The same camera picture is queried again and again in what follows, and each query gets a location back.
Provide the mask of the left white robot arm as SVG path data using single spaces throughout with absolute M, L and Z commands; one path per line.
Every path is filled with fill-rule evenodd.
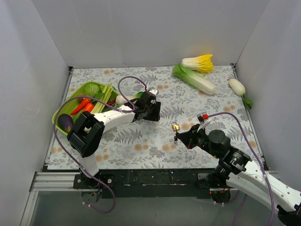
M 119 125 L 138 120 L 159 121 L 161 103 L 156 100 L 157 93 L 156 89 L 143 92 L 135 101 L 133 112 L 132 107 L 127 103 L 116 111 L 96 114 L 83 112 L 76 120 L 67 139 L 72 148 L 77 151 L 79 170 L 85 175 L 84 183 L 89 188 L 96 188 L 100 183 L 95 152 L 103 134 Z

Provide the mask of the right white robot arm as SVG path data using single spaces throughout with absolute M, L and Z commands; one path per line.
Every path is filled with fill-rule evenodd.
M 205 124 L 194 125 L 189 131 L 176 132 L 188 149 L 199 147 L 219 160 L 213 171 L 213 183 L 218 187 L 230 186 L 256 199 L 286 226 L 301 224 L 301 193 L 275 178 L 264 174 L 260 166 L 243 151 L 233 147 L 222 130 L 205 132 Z

